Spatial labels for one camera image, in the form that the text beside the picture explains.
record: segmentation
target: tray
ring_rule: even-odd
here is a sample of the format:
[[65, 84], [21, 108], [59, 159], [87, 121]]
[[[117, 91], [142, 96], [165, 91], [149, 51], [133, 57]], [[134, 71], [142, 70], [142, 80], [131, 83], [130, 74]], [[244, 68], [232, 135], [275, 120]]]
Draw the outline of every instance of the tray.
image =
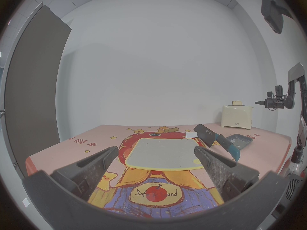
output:
[[252, 138], [240, 134], [228, 136], [226, 139], [231, 141], [239, 150], [242, 150], [253, 141]]

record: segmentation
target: white label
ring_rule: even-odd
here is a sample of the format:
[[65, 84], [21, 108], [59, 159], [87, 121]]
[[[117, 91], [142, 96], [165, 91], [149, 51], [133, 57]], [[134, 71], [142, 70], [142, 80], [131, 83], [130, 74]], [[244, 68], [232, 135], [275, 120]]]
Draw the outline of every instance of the white label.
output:
[[26, 208], [27, 208], [27, 207], [29, 206], [29, 204], [30, 204], [30, 202], [28, 201], [27, 198], [25, 198], [22, 202], [23, 202], [23, 204], [25, 205]]
[[197, 132], [186, 132], [185, 137], [186, 138], [196, 138], [198, 136], [197, 136]]

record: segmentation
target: toaster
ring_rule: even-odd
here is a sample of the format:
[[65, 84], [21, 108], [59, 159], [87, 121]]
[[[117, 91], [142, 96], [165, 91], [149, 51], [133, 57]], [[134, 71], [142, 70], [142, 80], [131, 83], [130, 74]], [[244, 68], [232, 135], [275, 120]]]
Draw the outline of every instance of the toaster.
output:
[[252, 106], [242, 105], [241, 101], [232, 103], [223, 106], [221, 126], [251, 129]]

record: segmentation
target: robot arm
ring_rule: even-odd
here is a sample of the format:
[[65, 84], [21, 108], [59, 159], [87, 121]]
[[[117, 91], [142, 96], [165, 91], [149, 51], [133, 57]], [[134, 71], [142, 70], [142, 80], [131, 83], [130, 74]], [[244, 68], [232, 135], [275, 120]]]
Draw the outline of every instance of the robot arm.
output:
[[277, 108], [292, 109], [294, 107], [294, 95], [295, 95], [295, 83], [300, 82], [301, 88], [301, 100], [302, 100], [302, 111], [300, 116], [300, 124], [298, 128], [297, 146], [291, 157], [293, 163], [299, 163], [303, 154], [303, 149], [307, 139], [307, 87], [305, 79], [305, 71], [301, 63], [297, 63], [288, 71], [288, 94], [287, 96], [282, 93], [282, 86], [275, 86], [276, 97], [273, 98], [272, 92], [267, 92], [268, 98], [261, 102], [255, 102], [259, 105], [264, 105], [265, 108]]

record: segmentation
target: cleaver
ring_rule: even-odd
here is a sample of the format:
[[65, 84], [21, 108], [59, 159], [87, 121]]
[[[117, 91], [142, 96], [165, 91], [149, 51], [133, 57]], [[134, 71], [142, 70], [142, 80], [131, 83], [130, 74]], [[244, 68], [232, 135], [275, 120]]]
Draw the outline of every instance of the cleaver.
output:
[[194, 131], [197, 132], [197, 136], [205, 143], [209, 148], [213, 142], [217, 141], [230, 155], [238, 162], [240, 158], [240, 150], [235, 145], [227, 140], [224, 136], [219, 135], [204, 125], [196, 125]]

